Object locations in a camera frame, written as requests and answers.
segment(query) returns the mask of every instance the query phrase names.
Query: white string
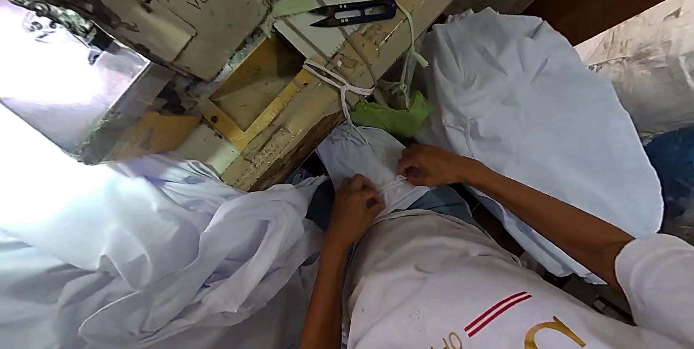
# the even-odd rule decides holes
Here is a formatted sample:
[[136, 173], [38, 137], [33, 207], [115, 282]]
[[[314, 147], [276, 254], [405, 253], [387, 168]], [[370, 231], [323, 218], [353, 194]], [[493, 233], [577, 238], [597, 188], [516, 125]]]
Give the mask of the white string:
[[[318, 71], [314, 70], [313, 67], [325, 72], [326, 74], [333, 77], [334, 79], [337, 79], [338, 81], [342, 82], [342, 85], [335, 82], [334, 80], [332, 80], [328, 77], [325, 77], [323, 74], [320, 74]], [[347, 119], [347, 123], [349, 123], [350, 125], [352, 124], [352, 118], [349, 115], [349, 107], [347, 106], [347, 100], [345, 99], [345, 94], [347, 93], [347, 91], [351, 91], [352, 93], [360, 94], [362, 96], [369, 96], [370, 94], [373, 93], [373, 90], [375, 88], [375, 87], [372, 87], [370, 89], [365, 89], [363, 87], [356, 87], [354, 85], [350, 85], [350, 83], [347, 82], [347, 79], [344, 79], [340, 75], [326, 69], [325, 67], [321, 66], [319, 63], [316, 63], [315, 61], [312, 61], [312, 60], [304, 61], [303, 68], [304, 68], [304, 70], [307, 70], [309, 73], [313, 74], [314, 76], [316, 76], [318, 79], [324, 81], [325, 83], [328, 83], [328, 84], [340, 89], [340, 101], [342, 102], [342, 112], [345, 115], [345, 119]]]
[[421, 65], [421, 67], [429, 66], [429, 62], [414, 49], [414, 21], [412, 20], [410, 12], [408, 12], [407, 9], [405, 9], [398, 2], [398, 0], [394, 1], [395, 4], [398, 6], [398, 9], [404, 14], [404, 17], [407, 19], [407, 24], [410, 26], [410, 48], [407, 49], [407, 53], [405, 53], [404, 56], [403, 72], [400, 75], [400, 82], [395, 83], [390, 88], [399, 91], [405, 95], [405, 103], [407, 104], [407, 108], [409, 109], [409, 93], [407, 90], [407, 85], [404, 83], [404, 81], [405, 76], [407, 75], [407, 67], [410, 64], [410, 58], [413, 57]]

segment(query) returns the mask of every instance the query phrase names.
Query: person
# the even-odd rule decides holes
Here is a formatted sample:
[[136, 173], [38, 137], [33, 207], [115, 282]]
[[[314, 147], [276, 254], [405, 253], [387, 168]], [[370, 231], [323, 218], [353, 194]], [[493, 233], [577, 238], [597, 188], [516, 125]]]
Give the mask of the person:
[[356, 175], [334, 198], [302, 349], [339, 348], [343, 330], [350, 349], [694, 348], [694, 248], [684, 241], [634, 239], [434, 146], [406, 148], [399, 170], [414, 185], [461, 182], [494, 198], [623, 291], [637, 326], [597, 313], [519, 265], [469, 210], [455, 217], [410, 209], [374, 223], [383, 199]]

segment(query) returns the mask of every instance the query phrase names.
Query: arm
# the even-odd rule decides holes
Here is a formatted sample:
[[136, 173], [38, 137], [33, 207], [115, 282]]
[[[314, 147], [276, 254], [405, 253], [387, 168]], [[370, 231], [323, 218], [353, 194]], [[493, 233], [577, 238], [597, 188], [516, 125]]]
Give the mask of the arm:
[[342, 281], [347, 249], [369, 228], [385, 204], [368, 178], [344, 180], [335, 195], [333, 216], [325, 232], [316, 284], [301, 332], [301, 349], [341, 346]]
[[501, 176], [478, 160], [434, 146], [406, 148], [400, 160], [400, 174], [415, 185], [473, 185], [610, 286], [621, 290], [615, 276], [615, 259], [634, 238], [612, 224]]

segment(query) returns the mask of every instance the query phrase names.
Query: right hand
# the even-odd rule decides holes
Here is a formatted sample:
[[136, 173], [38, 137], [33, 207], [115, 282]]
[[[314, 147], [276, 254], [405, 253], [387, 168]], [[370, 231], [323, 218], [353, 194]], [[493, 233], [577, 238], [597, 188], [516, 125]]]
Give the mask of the right hand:
[[398, 162], [400, 175], [414, 185], [425, 186], [471, 184], [482, 169], [484, 165], [477, 159], [461, 157], [428, 144], [413, 144], [404, 149]]

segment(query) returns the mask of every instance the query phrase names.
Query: forearm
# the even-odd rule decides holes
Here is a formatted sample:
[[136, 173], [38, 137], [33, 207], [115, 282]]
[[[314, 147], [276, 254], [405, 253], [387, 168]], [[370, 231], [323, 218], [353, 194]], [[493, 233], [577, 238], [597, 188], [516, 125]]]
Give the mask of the forearm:
[[513, 212], [566, 254], [620, 289], [615, 258], [634, 238], [614, 225], [481, 165], [464, 180]]
[[338, 349], [342, 340], [342, 280], [347, 249], [331, 244], [318, 261], [318, 274], [301, 332], [301, 349]]

